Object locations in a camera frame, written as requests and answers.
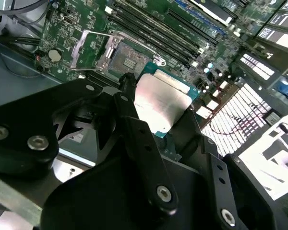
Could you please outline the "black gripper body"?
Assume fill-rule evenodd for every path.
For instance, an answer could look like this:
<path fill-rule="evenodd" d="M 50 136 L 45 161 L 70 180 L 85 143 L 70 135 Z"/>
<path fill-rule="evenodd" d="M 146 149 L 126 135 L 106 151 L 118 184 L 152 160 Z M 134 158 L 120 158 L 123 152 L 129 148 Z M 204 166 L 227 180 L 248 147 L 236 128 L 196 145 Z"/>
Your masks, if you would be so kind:
<path fill-rule="evenodd" d="M 157 213 L 148 203 L 135 167 L 115 157 L 57 187 L 42 211 L 43 230 L 218 230 L 203 178 L 164 159 L 178 195 L 177 212 Z"/>

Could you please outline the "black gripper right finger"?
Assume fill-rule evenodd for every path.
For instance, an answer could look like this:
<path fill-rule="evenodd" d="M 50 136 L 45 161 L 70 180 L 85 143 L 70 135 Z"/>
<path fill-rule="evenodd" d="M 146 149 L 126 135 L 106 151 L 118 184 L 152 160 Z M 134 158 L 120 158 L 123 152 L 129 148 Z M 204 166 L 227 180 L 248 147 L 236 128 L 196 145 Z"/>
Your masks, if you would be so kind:
<path fill-rule="evenodd" d="M 200 177 L 194 204 L 202 230 L 286 230 L 288 218 L 234 154 L 219 156 L 216 143 L 201 133 L 188 108 L 170 130 L 180 163 Z"/>

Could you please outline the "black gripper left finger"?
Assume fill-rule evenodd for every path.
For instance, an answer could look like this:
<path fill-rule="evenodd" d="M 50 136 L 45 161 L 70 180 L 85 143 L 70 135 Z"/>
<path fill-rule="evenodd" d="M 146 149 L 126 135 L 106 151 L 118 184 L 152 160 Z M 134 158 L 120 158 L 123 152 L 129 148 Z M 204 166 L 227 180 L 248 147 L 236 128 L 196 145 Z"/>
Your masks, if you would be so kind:
<path fill-rule="evenodd" d="M 0 173 L 40 178 L 50 170 L 61 141 L 91 128 L 99 147 L 96 166 L 126 157 L 149 205 L 163 216 L 174 215 L 177 194 L 148 124 L 136 112 L 135 90 L 134 75 L 126 73 L 112 94 L 78 79 L 1 105 Z"/>

